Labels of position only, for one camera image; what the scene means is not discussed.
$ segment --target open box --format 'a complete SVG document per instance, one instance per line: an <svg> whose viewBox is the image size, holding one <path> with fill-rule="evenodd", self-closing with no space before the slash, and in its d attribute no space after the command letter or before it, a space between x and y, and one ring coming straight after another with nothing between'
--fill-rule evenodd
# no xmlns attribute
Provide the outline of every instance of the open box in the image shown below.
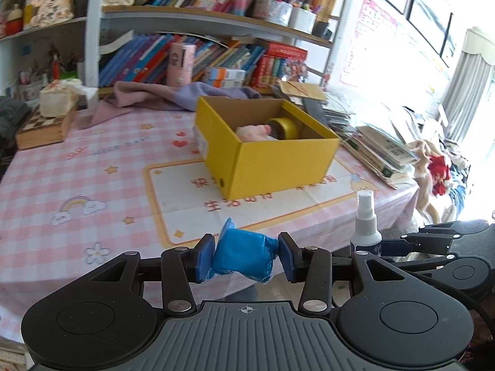
<svg viewBox="0 0 495 371"><path fill-rule="evenodd" d="M241 126L268 124L286 117L298 139L241 142ZM226 199L281 191L320 182L339 138L283 99L229 99L201 96L196 113L198 149Z"/></svg>

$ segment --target gold tape roll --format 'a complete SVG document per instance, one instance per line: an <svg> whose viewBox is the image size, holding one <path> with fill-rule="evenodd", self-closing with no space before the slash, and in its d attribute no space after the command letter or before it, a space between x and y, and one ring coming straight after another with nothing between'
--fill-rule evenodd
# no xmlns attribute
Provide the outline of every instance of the gold tape roll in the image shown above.
<svg viewBox="0 0 495 371"><path fill-rule="evenodd" d="M297 139L298 128L287 117L271 118L268 125L272 128L271 136L277 139Z"/></svg>

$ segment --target blue plastic bag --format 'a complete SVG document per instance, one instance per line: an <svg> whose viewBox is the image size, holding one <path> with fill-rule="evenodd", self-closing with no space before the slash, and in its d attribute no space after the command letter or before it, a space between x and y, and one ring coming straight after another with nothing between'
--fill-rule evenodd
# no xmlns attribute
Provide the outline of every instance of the blue plastic bag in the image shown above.
<svg viewBox="0 0 495 371"><path fill-rule="evenodd" d="M239 230L228 218L220 232L211 273L228 275L236 271L249 279L266 283L272 277L277 251L277 239Z"/></svg>

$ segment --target chessboard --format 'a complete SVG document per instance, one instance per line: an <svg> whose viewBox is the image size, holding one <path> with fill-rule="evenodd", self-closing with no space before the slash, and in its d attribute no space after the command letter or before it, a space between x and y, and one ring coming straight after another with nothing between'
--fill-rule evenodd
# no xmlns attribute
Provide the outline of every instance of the chessboard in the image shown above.
<svg viewBox="0 0 495 371"><path fill-rule="evenodd" d="M36 108L15 136L18 148L31 149L63 142L75 112L74 106L65 116L46 118L40 114L40 109Z"/></svg>

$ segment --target spray bottle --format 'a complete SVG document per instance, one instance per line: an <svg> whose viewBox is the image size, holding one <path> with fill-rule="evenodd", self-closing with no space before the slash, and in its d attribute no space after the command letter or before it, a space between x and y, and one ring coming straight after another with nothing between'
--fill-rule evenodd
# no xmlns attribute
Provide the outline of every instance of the spray bottle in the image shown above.
<svg viewBox="0 0 495 371"><path fill-rule="evenodd" d="M356 230L351 237L351 252L354 251L381 255L382 235L376 229L375 199L370 190L357 192Z"/></svg>

